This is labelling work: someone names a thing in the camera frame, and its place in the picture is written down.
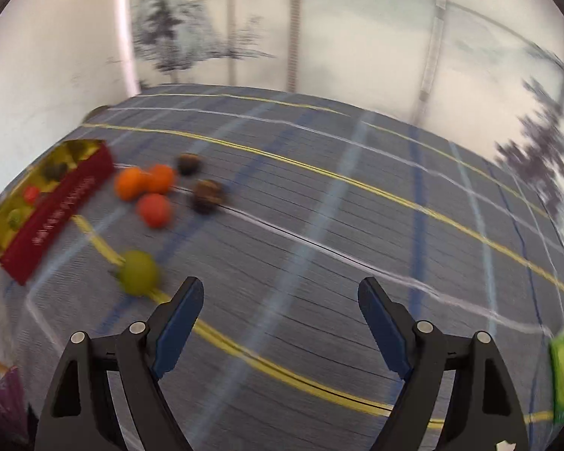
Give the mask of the left forearm purple sleeve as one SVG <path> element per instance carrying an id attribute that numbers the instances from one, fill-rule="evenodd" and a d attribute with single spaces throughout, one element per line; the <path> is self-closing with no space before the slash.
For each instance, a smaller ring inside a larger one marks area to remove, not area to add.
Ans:
<path id="1" fill-rule="evenodd" d="M 29 443 L 27 406 L 17 366 L 0 379 L 0 432 L 17 444 Z"/>

